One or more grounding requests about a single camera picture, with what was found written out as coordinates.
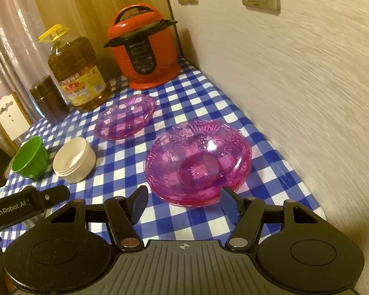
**red pressure cooker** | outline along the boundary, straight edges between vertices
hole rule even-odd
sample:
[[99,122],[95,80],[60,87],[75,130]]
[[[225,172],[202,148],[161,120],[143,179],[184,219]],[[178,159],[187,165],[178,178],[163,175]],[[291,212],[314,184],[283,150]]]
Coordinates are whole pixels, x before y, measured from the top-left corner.
[[[123,18],[132,9],[138,13]],[[150,89],[173,79],[180,71],[169,29],[175,20],[165,20],[154,7],[133,4],[120,10],[108,30],[111,47],[132,89]]]

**purple plastic bowl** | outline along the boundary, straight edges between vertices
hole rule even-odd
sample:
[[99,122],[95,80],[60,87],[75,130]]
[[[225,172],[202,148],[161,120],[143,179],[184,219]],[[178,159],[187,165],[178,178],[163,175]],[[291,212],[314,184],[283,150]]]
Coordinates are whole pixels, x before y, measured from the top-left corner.
[[116,102],[99,116],[95,134],[105,140],[121,140],[141,131],[149,122],[156,100],[137,94]]
[[236,191],[250,166],[251,148],[240,131],[223,122],[198,119],[161,134],[144,162],[152,192],[184,207],[218,202],[223,186]]

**blue and white tablecloth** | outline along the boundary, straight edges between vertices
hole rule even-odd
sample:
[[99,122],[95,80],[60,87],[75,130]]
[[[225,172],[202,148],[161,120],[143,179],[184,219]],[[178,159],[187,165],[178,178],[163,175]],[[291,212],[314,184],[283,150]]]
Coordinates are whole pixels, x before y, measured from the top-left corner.
[[[286,199],[300,201],[318,215],[325,218],[323,210],[288,162],[276,151],[267,138],[236,107],[235,104],[199,70],[180,60],[182,70],[172,81],[157,88],[142,91],[157,100],[156,111],[149,124],[134,137],[119,141],[105,141],[94,135],[95,121],[107,106],[121,98],[141,93],[121,85],[120,91],[107,103],[92,112],[72,112],[61,124],[51,127],[45,120],[36,122],[28,131],[25,140],[39,135],[48,150],[50,166],[44,176],[33,182],[11,173],[7,185],[0,189],[0,197],[14,194],[26,185],[38,190],[67,185],[71,199],[85,199],[88,204],[101,204],[104,200],[121,195],[128,197],[145,181],[143,163],[146,152],[155,138],[170,126],[193,118],[217,119],[240,130],[253,150],[251,173],[238,190],[240,196],[255,196],[267,204],[282,205]],[[121,77],[118,84],[125,82]],[[87,178],[76,184],[68,184],[52,169],[52,161],[59,148],[72,138],[84,137],[97,155],[95,168]],[[91,231],[109,240],[105,224],[92,223]],[[149,239],[220,239],[222,243],[233,230],[219,203],[202,208],[183,208],[169,205],[150,193],[148,206],[135,226],[146,243]],[[278,231],[279,224],[264,226],[262,237]],[[26,231],[22,224],[0,233],[7,247],[11,241]]]

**yellow label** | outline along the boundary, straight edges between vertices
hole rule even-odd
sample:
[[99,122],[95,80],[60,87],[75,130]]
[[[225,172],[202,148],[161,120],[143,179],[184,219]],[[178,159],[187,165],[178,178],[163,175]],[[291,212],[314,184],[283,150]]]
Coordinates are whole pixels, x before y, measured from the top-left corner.
[[74,106],[91,101],[107,87],[96,65],[87,66],[59,84]]

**yellow bottle cap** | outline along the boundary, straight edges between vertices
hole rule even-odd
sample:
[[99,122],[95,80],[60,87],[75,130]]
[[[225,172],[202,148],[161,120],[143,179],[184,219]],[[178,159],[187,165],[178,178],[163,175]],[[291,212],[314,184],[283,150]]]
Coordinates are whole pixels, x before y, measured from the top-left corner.
[[62,35],[66,34],[69,30],[69,28],[65,28],[61,24],[56,24],[38,37],[39,42],[53,42],[60,38]]

